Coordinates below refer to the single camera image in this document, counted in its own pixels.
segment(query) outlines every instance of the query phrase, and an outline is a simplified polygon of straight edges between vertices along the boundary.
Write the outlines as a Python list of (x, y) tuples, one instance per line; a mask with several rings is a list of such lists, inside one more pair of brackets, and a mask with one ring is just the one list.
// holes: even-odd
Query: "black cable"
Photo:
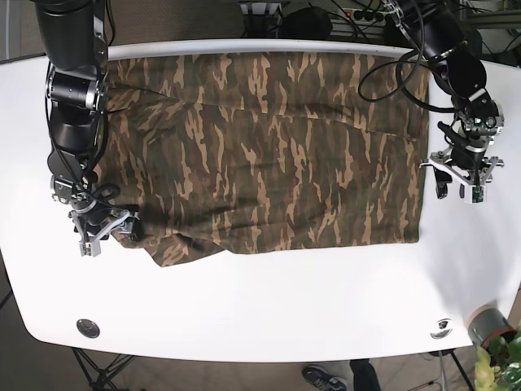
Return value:
[[(338, 8), (342, 9), (343, 8), (337, 3), (335, 2), (334, 0), (331, 0)], [(365, 4), (362, 4), (361, 2), (358, 2), (357, 0), (351, 0), (352, 2), (354, 2), (355, 4), (358, 4), (360, 7), (365, 7), (366, 5)]]
[(461, 8), (467, 8), (469, 10), (473, 10), (473, 11), (476, 11), (476, 12), (490, 12), (490, 10), (486, 10), (484, 8), (478, 8), (478, 7), (473, 7), (473, 6), (467, 6), (466, 4), (461, 4), (459, 2), (459, 0), (451, 0), (454, 4), (456, 4), (457, 6), (461, 7)]
[[(332, 2), (333, 4), (335, 4), (335, 5), (339, 8), (339, 10), (342, 11), (343, 14), (345, 14), (344, 9), (342, 8), (342, 6), (340, 6), (340, 5), (339, 5), (335, 0), (331, 0), (331, 2)], [(339, 18), (342, 18), (342, 19), (348, 19), (348, 20), (351, 20), (352, 25), (354, 26), (353, 28), (354, 28), (354, 29), (357, 29), (358, 32), (361, 33), (361, 35), (366, 39), (367, 43), (369, 43), (369, 44), (371, 43), (370, 39), (366, 36), (366, 33), (364, 33), (364, 32), (360, 29), (360, 27), (358, 26), (357, 22), (355, 22), (355, 21), (351, 18), (351, 16), (345, 14), (345, 17), (343, 17), (343, 16), (341, 16), (341, 15), (335, 14), (334, 12), (327, 12), (327, 13), (328, 13), (328, 14), (335, 15), (335, 16), (338, 16)]]
[(114, 15), (112, 14), (112, 0), (106, 0), (105, 8), (107, 8), (108, 23), (111, 25), (112, 37), (108, 45), (111, 46), (116, 38), (116, 23), (114, 23)]
[(373, 23), (365, 26), (361, 31), (366, 31), (367, 29), (373, 27), (375, 24), (377, 24), (380, 20), (375, 20)]
[(418, 59), (414, 63), (413, 69), (410, 71), (409, 75), (405, 78), (405, 80), (403, 80), (403, 82), (401, 84), (398, 83), (398, 87), (395, 90), (393, 90), (389, 94), (381, 96), (379, 98), (370, 99), (370, 98), (365, 97), (361, 92), (362, 85), (368, 79), (368, 77), (371, 76), (373, 73), (375, 73), (378, 70), (385, 68), (389, 65), (400, 64), (400, 63), (402, 63), (402, 61), (400, 61), (400, 60), (391, 61), (389, 63), (379, 65), (378, 67), (373, 68), (368, 73), (366, 73), (365, 76), (360, 80), (360, 83), (358, 84), (358, 95), (360, 96), (360, 98), (362, 98), (362, 100), (365, 100), (366, 102), (369, 102), (369, 103), (381, 102), (385, 99), (391, 98), (394, 94), (397, 94), (398, 92), (402, 91), (404, 89), (405, 85), (413, 78), (414, 74), (416, 73), (416, 71), (418, 70), (418, 68), (421, 65), (421, 61), (423, 58), (423, 51), (425, 49), (425, 26), (423, 24), (422, 12), (420, 11), (418, 4), (416, 4), (415, 0), (412, 0), (410, 3), (413, 5), (414, 10), (418, 13), (418, 21), (420, 23), (420, 47), (419, 47), (419, 52), (418, 52)]
[(490, 48), (488, 47), (487, 42), (485, 42), (485, 41), (483, 40), (483, 38), (481, 38), (481, 43), (484, 44), (484, 46), (485, 46), (485, 47), (487, 48), (487, 50), (490, 52), (490, 54), (492, 55), (492, 57), (494, 58), (494, 60), (496, 60), (497, 62), (499, 62), (499, 59), (498, 59), (498, 57), (497, 57), (497, 53), (494, 53), (494, 52), (492, 51), (492, 49), (490, 49)]
[[(396, 76), (396, 82), (398, 85), (403, 83), (403, 80), (401, 79), (401, 69), (403, 68), (403, 64), (414, 64), (412, 61), (407, 61), (408, 59), (412, 58), (417, 51), (410, 51), (409, 53), (405, 53), (402, 55), (399, 59), (400, 63), (396, 64), (395, 69), (395, 76)], [(432, 69), (430, 69), (428, 66), (420, 64), (420, 67), (426, 68), (429, 71), (432, 72)], [(412, 95), (409, 90), (407, 90), (407, 87), (402, 88), (401, 92), (405, 95), (405, 97), (410, 100), (412, 103), (416, 104), (417, 106), (424, 108), (428, 110), (429, 112), (441, 112), (441, 113), (453, 113), (457, 112), (455, 108), (438, 108), (437, 106), (432, 106), (429, 103), (422, 102), (421, 100), (417, 99), (414, 95)]]
[(472, 385), (471, 381), (469, 380), (469, 377), (466, 375), (465, 370), (462, 367), (462, 364), (459, 362), (458, 357), (456, 357), (456, 354), (454, 354), (454, 351), (450, 352), (451, 357), (453, 358), (454, 362), (456, 363), (456, 367), (458, 367), (460, 373), (463, 376), (463, 379), (466, 383), (466, 386), (469, 388), (470, 391), (475, 391), (474, 386)]
[(343, 19), (345, 20), (348, 24), (351, 25), (352, 27), (352, 30), (353, 30), (353, 33), (351, 35), (350, 38), (352, 38), (353, 40), (356, 40), (358, 38), (358, 29), (357, 29), (357, 25), (355, 24), (354, 20), (351, 19), (351, 18), (344, 18), (342, 15), (338, 15), (338, 14), (335, 14), (334, 12), (327, 12), (329, 15), (334, 15), (340, 19)]
[(506, 53), (508, 51), (508, 48), (512, 46), (512, 44), (515, 42), (516, 39), (518, 39), (519, 37), (521, 37), (521, 33), (516, 35), (512, 41), (510, 41), (510, 43), (506, 46), (506, 48), (504, 49), (504, 51), (502, 51), (501, 53), (498, 53), (499, 55), (502, 55), (503, 53)]
[(91, 171), (91, 170), (94, 169), (94, 167), (96, 167), (96, 165), (101, 160), (103, 154), (107, 150), (107, 145), (108, 145), (108, 126), (109, 126), (109, 124), (108, 124), (108, 113), (105, 112), (103, 114), (103, 138), (102, 138), (102, 142), (101, 142), (101, 147), (99, 148), (99, 151), (96, 154), (96, 157), (92, 160), (92, 163), (89, 165), (89, 168), (87, 169), (87, 171)]
[(13, 296), (13, 290), (11, 289), (6, 296), (3, 298), (2, 302), (0, 302), (0, 310), (2, 310), (3, 306), (7, 303), (7, 301)]

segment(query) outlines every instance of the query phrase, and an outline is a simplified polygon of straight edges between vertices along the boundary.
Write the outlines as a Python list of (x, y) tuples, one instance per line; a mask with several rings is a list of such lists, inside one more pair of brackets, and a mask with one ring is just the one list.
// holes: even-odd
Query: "power strip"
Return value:
[(344, 20), (342, 17), (349, 17), (361, 29), (369, 39), (382, 40), (383, 29), (385, 27), (385, 18), (390, 12), (386, 11), (363, 11), (360, 8), (343, 8), (344, 13), (338, 10), (337, 15), (339, 18), (331, 17), (331, 23), (333, 24), (333, 31), (331, 32), (332, 37), (352, 37), (354, 34), (358, 34), (360, 30), (352, 27), (350, 23)]
[(337, 11), (339, 16), (350, 17), (354, 22), (362, 25), (372, 24), (373, 26), (385, 26), (385, 17), (390, 14), (387, 11), (364, 11), (360, 8), (343, 8), (344, 13), (341, 10)]

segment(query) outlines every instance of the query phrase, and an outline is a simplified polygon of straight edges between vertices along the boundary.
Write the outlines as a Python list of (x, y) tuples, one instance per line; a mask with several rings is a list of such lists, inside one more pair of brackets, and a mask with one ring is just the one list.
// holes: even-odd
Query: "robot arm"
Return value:
[[(445, 151), (433, 153), (422, 165), (434, 168), (438, 198), (447, 195), (447, 183), (454, 179), (460, 182), (460, 196), (466, 202), (483, 202), (486, 183), (492, 181), (493, 169), (503, 166), (503, 161), (497, 157), (489, 159), (484, 156), (488, 145), (493, 144), (504, 125), (501, 106), (488, 94), (485, 68), (467, 50), (465, 34), (445, 3), (420, 0), (416, 2), (417, 9), (411, 1), (415, 0), (384, 0), (384, 3), (411, 43), (417, 48), (423, 44), (423, 56), (435, 74), (438, 86), (452, 97), (453, 124), (457, 121), (461, 124), (458, 132), (453, 130), (453, 125), (438, 124), (450, 146)], [(420, 17), (424, 25), (424, 42)], [(396, 69), (400, 80), (401, 66)]]
[(95, 257), (113, 231), (140, 239), (138, 207), (109, 201), (120, 189), (97, 184), (94, 167), (108, 141), (105, 0), (33, 0), (50, 60), (46, 80), (53, 198), (70, 204), (81, 255)]

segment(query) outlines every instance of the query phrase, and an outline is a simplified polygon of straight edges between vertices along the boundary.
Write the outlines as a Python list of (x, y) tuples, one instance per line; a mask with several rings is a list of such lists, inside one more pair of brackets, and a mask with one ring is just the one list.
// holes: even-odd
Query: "camouflage fabric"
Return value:
[[(110, 64), (110, 138), (100, 182), (139, 204), (161, 266), (233, 253), (418, 240), (428, 112), (357, 95), (389, 59), (246, 53)], [(408, 84), (427, 97), (428, 73)], [(396, 88), (393, 67), (366, 96)]]

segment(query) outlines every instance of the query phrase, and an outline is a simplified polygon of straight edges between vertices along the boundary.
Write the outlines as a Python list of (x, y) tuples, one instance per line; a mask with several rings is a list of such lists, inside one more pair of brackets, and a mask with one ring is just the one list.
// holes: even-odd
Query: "shoe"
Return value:
[(348, 382), (345, 379), (330, 375), (318, 365), (308, 365), (302, 370), (302, 376), (321, 391), (348, 391)]

